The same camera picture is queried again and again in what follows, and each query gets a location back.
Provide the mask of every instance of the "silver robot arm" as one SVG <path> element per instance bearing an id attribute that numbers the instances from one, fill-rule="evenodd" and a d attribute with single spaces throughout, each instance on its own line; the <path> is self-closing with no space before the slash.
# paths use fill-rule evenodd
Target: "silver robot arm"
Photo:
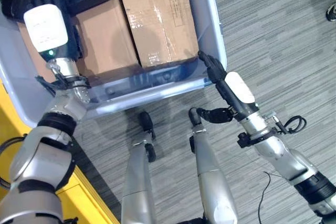
<path id="1" fill-rule="evenodd" d="M 199 58 L 205 62 L 210 80 L 216 84 L 229 108 L 213 111 L 199 108 L 197 113 L 213 123 L 236 119 L 246 131 L 238 136 L 240 147 L 253 146 L 258 155 L 270 162 L 294 186 L 314 213 L 322 217 L 322 223 L 336 223 L 335 185 L 301 153 L 286 146 L 278 132 L 260 115 L 254 96 L 239 74 L 227 73 L 217 59 L 203 52 L 199 52 Z M 276 125 L 284 130 L 276 116 L 272 117 Z"/>
<path id="2" fill-rule="evenodd" d="M 30 16 L 36 22 L 34 16 L 40 15 L 43 19 L 60 13 L 60 10 L 48 4 L 30 9 L 27 13 L 30 15 L 25 21 L 29 23 Z M 62 15 L 58 15 L 55 22 L 61 24 L 62 30 L 57 34 L 51 31 L 48 35 L 44 29 L 43 38 L 53 40 L 49 47 L 44 46 L 44 51 L 39 51 L 57 80 L 54 83 L 47 83 L 44 79 L 39 81 L 55 97 L 37 127 L 25 137 L 10 166 L 11 187 L 0 202 L 0 224 L 62 222 L 62 207 L 55 191 L 67 184 L 75 169 L 75 162 L 68 150 L 72 146 L 72 134 L 77 122 L 86 114 L 86 104 L 90 98 L 86 78 L 78 73 L 76 67 L 77 56 L 67 57 L 74 42 L 68 39 Z M 32 27 L 32 30 L 28 29 L 30 37 L 42 38 L 40 31 Z M 42 39 L 32 41 L 35 47 L 45 43 Z"/>
<path id="3" fill-rule="evenodd" d="M 67 184 L 75 169 L 68 150 L 76 124 L 85 113 L 76 88 L 56 91 L 10 166 L 10 191 L 0 202 L 1 224 L 62 223 L 61 202 L 55 191 Z"/>

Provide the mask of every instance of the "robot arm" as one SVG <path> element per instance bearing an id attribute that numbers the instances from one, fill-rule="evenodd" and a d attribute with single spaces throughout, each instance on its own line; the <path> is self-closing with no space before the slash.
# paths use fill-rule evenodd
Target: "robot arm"
<path id="1" fill-rule="evenodd" d="M 278 132 L 260 115 L 254 96 L 239 74 L 227 73 L 217 59 L 203 52 L 199 52 L 199 58 L 205 62 L 210 80 L 216 84 L 216 89 L 229 104 L 229 108 L 220 111 L 206 111 L 199 108 L 198 114 L 216 123 L 236 119 L 245 129 L 245 132 L 238 136 L 240 147 L 253 146 L 257 153 L 270 162 L 305 198 L 314 213 L 322 217 L 323 223 L 336 223 L 334 184 L 301 153 L 286 146 Z M 277 125 L 280 124 L 275 116 L 273 118 Z"/>
<path id="2" fill-rule="evenodd" d="M 58 93 L 36 128 L 26 136 L 10 166 L 11 187 L 0 203 L 0 223 L 62 222 L 55 191 L 75 169 L 68 151 L 85 107 L 74 89 Z"/>

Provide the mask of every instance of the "black cable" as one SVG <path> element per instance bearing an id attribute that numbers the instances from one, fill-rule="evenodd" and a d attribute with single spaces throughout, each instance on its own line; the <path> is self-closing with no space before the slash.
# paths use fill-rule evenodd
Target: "black cable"
<path id="1" fill-rule="evenodd" d="M 283 178 L 281 175 L 277 175 L 277 174 L 273 174 L 273 173 L 268 173 L 269 175 L 272 175 L 272 176 L 276 176 L 276 177 L 279 177 L 279 178 Z"/>
<path id="2" fill-rule="evenodd" d="M 260 218 L 260 208 L 261 208 L 261 203 L 263 202 L 264 194 L 265 194 L 266 189 L 268 188 L 269 184 L 271 184 L 271 175 L 270 175 L 268 172 L 265 172 L 265 171 L 264 171 L 264 173 L 266 173 L 266 174 L 268 175 L 269 181 L 268 181 L 268 183 L 267 183 L 265 189 L 262 191 L 262 194 L 261 194 L 261 200 L 260 200 L 260 202 L 259 202 L 259 206 L 258 206 L 258 219 L 259 219 L 259 224 L 262 224 L 262 223 L 261 223 L 261 218 Z"/>
<path id="3" fill-rule="evenodd" d="M 2 152 L 4 152 L 9 146 L 11 146 L 12 144 L 16 144 L 19 142 L 22 142 L 26 137 L 26 134 L 24 136 L 18 136 L 18 137 L 14 137 L 11 139 L 8 139 L 6 141 L 4 141 L 1 145 L 0 145 L 0 155 Z M 6 190 L 9 190 L 11 187 L 10 183 L 6 180 L 4 180 L 3 178 L 0 177 L 0 186 L 3 187 Z"/>
<path id="4" fill-rule="evenodd" d="M 73 219 L 64 220 L 64 224 L 77 224 L 77 222 L 78 222 L 78 217 L 75 217 Z"/>
<path id="5" fill-rule="evenodd" d="M 292 128 L 288 129 L 287 127 L 294 121 L 298 121 L 298 125 L 294 129 Z M 300 115 L 296 115 L 296 116 L 291 117 L 284 125 L 282 125 L 281 122 L 278 122 L 276 124 L 280 128 L 280 131 L 278 131 L 278 133 L 294 134 L 294 133 L 298 133 L 302 131 L 307 126 L 307 120 Z"/>

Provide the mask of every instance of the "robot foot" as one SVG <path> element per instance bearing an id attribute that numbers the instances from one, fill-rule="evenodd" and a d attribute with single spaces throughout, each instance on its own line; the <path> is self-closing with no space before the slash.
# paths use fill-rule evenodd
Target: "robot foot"
<path id="1" fill-rule="evenodd" d="M 326 12 L 326 17 L 329 21 L 336 21 L 336 3 L 329 6 Z"/>
<path id="2" fill-rule="evenodd" d="M 191 108 L 189 110 L 188 115 L 189 115 L 189 119 L 191 123 L 193 124 L 193 126 L 196 126 L 202 123 L 200 115 L 197 114 L 197 108 Z"/>
<path id="3" fill-rule="evenodd" d="M 153 122 L 147 112 L 141 112 L 139 114 L 139 124 L 143 131 L 152 133 L 152 140 L 155 140 L 155 133 L 153 129 Z M 148 162 L 154 162 L 156 160 L 156 153 L 152 143 L 145 143 L 145 149 L 148 157 Z"/>

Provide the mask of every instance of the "black bracket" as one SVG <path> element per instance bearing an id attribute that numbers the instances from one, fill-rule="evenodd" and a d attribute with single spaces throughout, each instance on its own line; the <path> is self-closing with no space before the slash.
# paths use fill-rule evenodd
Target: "black bracket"
<path id="1" fill-rule="evenodd" d="M 245 132 L 242 132 L 238 135 L 239 140 L 237 141 L 237 143 L 239 144 L 240 148 L 250 147 L 252 145 L 255 145 L 270 138 L 271 136 L 274 136 L 275 134 L 277 134 L 277 132 L 274 129 L 272 129 L 269 133 L 265 134 L 264 136 L 251 140 L 249 135 L 247 135 Z"/>
<path id="2" fill-rule="evenodd" d="M 230 108 L 218 108 L 214 110 L 198 108 L 196 112 L 204 120 L 211 123 L 228 123 L 232 121 L 234 116 Z"/>
<path id="3" fill-rule="evenodd" d="M 42 76 L 36 76 L 35 79 L 54 97 L 56 90 L 67 90 L 77 87 L 91 88 L 88 79 L 84 76 L 74 76 L 69 78 L 64 78 L 61 74 L 56 74 L 56 81 L 49 83 Z"/>

